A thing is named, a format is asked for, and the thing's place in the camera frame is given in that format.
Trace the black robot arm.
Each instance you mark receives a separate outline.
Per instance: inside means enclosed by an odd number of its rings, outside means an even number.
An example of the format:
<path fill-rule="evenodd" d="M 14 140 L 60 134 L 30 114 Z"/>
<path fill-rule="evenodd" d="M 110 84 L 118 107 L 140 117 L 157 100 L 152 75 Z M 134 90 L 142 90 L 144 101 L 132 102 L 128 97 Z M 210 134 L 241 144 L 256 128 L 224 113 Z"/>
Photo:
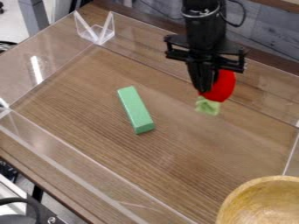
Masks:
<path fill-rule="evenodd" d="M 246 11 L 237 0 L 229 0 L 242 10 L 237 24 L 226 20 L 225 0 L 181 0 L 185 34 L 165 35 L 165 57 L 186 65 L 194 89 L 209 92 L 220 77 L 220 70 L 242 73 L 248 50 L 226 38 L 226 25 L 240 27 Z"/>

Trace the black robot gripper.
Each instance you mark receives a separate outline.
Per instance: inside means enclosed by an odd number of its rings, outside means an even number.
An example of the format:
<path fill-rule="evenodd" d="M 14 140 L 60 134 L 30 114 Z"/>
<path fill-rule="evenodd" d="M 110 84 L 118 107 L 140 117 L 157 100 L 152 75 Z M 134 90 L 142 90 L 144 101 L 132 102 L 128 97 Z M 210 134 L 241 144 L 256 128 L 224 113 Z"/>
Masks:
<path fill-rule="evenodd" d="M 245 56 L 248 49 L 222 38 L 209 50 L 196 50 L 188 45 L 184 35 L 165 35 L 165 57 L 184 61 L 193 87 L 204 93 L 212 90 L 218 78 L 218 70 L 242 73 L 246 67 Z"/>

